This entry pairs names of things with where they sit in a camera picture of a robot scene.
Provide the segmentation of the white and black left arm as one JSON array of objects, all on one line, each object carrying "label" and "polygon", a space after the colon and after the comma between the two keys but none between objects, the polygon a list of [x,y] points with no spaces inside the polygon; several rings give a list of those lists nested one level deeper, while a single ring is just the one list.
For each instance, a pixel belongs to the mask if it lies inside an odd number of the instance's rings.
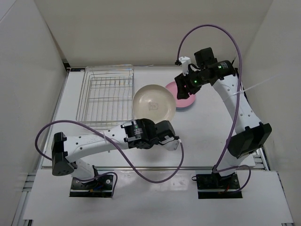
[{"label": "white and black left arm", "polygon": [[108,130],[73,137],[58,132],[52,142],[52,174],[71,175],[87,188],[94,188],[99,177],[95,167],[83,161],[84,157],[118,148],[151,149],[155,145],[174,151],[179,143],[169,121],[154,123],[150,119],[132,120]]}]

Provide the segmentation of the blue plastic plate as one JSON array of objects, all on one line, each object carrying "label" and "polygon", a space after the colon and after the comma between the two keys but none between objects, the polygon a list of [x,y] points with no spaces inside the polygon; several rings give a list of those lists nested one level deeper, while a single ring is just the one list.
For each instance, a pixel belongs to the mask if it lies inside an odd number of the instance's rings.
[{"label": "blue plastic plate", "polygon": [[192,106],[188,106],[188,107],[183,107],[183,108],[176,108],[176,111],[177,112],[185,112],[185,111],[188,111],[192,108]]}]

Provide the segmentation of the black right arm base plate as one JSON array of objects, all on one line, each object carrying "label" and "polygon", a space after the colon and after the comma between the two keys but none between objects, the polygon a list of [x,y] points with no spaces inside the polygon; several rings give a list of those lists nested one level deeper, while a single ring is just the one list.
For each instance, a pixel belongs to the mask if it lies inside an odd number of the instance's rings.
[{"label": "black right arm base plate", "polygon": [[237,173],[226,177],[219,174],[196,174],[191,177],[197,183],[198,199],[241,199],[243,198]]}]

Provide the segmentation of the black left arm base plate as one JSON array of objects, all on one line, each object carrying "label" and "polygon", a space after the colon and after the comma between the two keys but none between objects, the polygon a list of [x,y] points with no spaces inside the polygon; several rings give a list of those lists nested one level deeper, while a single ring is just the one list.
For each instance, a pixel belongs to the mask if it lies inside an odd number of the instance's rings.
[{"label": "black left arm base plate", "polygon": [[104,173],[102,177],[89,182],[72,179],[70,197],[111,198],[114,186],[114,175]]}]

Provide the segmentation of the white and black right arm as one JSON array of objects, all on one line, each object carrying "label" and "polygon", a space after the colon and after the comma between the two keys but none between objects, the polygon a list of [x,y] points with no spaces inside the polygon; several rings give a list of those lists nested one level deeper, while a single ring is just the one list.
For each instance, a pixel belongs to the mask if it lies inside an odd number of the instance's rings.
[{"label": "white and black right arm", "polygon": [[175,62],[182,67],[182,73],[174,79],[177,99],[187,99],[202,86],[210,84],[228,110],[232,119],[230,136],[211,176],[213,186],[222,188],[228,183],[228,176],[235,173],[242,161],[263,147],[272,128],[256,116],[246,97],[240,92],[239,77],[230,61],[217,61],[211,48],[202,49],[194,56],[197,62],[195,65],[186,56]]}]

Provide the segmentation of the cream plastic plate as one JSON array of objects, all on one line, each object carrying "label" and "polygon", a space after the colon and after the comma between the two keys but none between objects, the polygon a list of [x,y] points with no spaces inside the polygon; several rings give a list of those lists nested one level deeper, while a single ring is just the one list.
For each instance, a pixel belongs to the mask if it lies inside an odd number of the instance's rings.
[{"label": "cream plastic plate", "polygon": [[176,112],[176,101],[165,87],[151,84],[140,88],[132,102],[135,119],[150,119],[155,123],[171,121]]}]

